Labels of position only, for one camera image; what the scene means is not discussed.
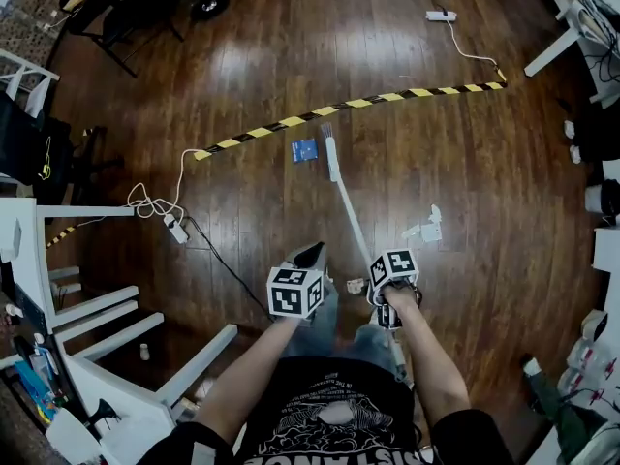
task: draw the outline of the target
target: white bottle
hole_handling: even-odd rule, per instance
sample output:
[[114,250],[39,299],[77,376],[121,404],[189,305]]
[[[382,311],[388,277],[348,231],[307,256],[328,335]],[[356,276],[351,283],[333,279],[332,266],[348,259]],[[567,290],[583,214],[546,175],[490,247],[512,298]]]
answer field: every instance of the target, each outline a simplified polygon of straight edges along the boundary
[[143,361],[149,361],[151,359],[151,354],[148,352],[148,345],[146,343],[141,343],[139,345],[139,357]]

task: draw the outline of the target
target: jeans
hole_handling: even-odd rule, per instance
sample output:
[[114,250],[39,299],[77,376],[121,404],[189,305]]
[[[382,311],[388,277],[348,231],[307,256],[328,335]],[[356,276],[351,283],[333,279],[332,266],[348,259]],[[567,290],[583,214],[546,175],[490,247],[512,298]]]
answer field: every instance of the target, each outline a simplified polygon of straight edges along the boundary
[[334,352],[336,320],[338,316],[338,292],[333,284],[325,281],[325,302],[315,314],[310,326],[300,325],[282,354],[286,357],[333,357],[366,361],[390,372],[403,381],[403,369],[396,366],[389,336],[379,325],[366,324],[356,333],[352,346]]

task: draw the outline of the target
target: reaching tool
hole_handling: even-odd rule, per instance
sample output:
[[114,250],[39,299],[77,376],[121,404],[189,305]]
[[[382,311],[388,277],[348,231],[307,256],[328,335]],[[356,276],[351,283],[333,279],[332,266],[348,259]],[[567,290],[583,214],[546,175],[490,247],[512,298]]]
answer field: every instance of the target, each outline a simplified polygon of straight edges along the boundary
[[336,141],[333,137],[331,124],[328,122],[322,124],[321,130],[325,136],[329,179],[338,185],[338,190],[340,191],[342,201],[347,209],[347,215],[349,216],[349,221],[351,222],[351,227],[356,237],[357,247],[364,258],[368,274],[370,275],[370,284],[366,299],[371,305],[376,306],[378,309],[379,326],[387,329],[398,329],[402,324],[396,311],[384,299],[382,289],[387,285],[394,286],[398,289],[407,286],[411,287],[414,292],[416,292],[416,295],[418,295],[416,282],[418,281],[419,270],[416,259],[411,250],[404,248],[386,250],[374,262],[370,260],[368,246],[366,246],[359,221],[357,220],[356,213],[349,199],[349,193],[342,180],[340,165],[338,164]]

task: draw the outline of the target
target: hand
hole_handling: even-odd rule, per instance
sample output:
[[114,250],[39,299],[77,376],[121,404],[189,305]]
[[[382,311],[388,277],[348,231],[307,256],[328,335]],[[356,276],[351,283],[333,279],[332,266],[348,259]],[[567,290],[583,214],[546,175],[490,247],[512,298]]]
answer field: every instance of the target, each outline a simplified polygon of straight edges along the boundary
[[418,311],[418,299],[411,288],[397,290],[393,286],[385,286],[382,293],[387,303],[401,315],[408,310]]

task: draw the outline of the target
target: yellow and black caution tape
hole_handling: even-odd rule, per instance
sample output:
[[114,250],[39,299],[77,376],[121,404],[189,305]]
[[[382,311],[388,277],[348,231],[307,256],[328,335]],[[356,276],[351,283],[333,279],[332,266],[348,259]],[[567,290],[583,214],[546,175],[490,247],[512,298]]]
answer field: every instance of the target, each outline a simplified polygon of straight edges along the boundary
[[261,128],[253,129],[247,133],[242,133],[232,138],[224,139],[219,143],[212,144],[204,150],[194,153],[196,160],[203,160],[210,157],[214,153],[224,151],[227,148],[232,148],[238,144],[242,144],[249,140],[256,138],[262,138],[263,136],[271,135],[278,131],[282,131],[299,124],[304,124],[310,120],[317,119],[319,117],[326,117],[341,110],[348,109],[363,109],[364,107],[370,107],[371,105],[381,104],[383,102],[395,102],[397,100],[408,100],[410,98],[421,97],[434,97],[439,95],[458,95],[460,93],[478,93],[481,91],[490,91],[496,89],[504,89],[508,87],[506,77],[502,74],[499,68],[495,70],[501,81],[481,82],[478,84],[464,84],[462,86],[450,86],[446,88],[410,88],[404,91],[398,91],[396,93],[384,93],[382,95],[373,95],[370,97],[360,98],[357,100],[350,100],[349,102],[343,102],[341,104],[334,104],[327,107],[317,108],[310,112],[303,113],[302,115],[295,115],[293,117],[287,117],[273,124],[267,124]]
[[57,235],[55,238],[53,238],[47,245],[46,245],[46,250],[48,250],[49,248],[51,248],[53,245],[55,245],[56,243],[58,243],[61,239],[64,239],[65,237],[67,237],[68,234],[72,233],[73,231],[75,231],[78,228],[78,226],[69,226],[65,231],[61,232],[59,235]]

